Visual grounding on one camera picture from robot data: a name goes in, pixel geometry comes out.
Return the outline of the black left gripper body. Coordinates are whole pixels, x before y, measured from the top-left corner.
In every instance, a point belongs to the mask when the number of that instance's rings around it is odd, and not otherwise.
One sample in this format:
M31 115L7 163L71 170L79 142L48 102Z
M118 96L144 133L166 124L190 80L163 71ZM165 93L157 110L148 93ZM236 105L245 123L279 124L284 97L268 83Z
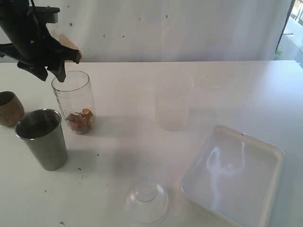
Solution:
M30 73L48 73L51 64L65 61L63 45L50 35L33 14L1 14L0 27L11 41L0 45L0 56L16 60L20 69Z

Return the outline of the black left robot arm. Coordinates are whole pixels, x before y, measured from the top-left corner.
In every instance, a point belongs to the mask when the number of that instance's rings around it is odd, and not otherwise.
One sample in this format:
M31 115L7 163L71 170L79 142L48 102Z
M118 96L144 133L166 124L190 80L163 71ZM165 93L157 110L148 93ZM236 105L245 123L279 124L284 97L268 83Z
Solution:
M0 27L10 40L1 44L0 56L17 60L17 67L42 81L53 73L59 82L66 78L65 62L79 63L79 50L60 44L47 24L58 22L57 7L38 7L32 0L2 0Z

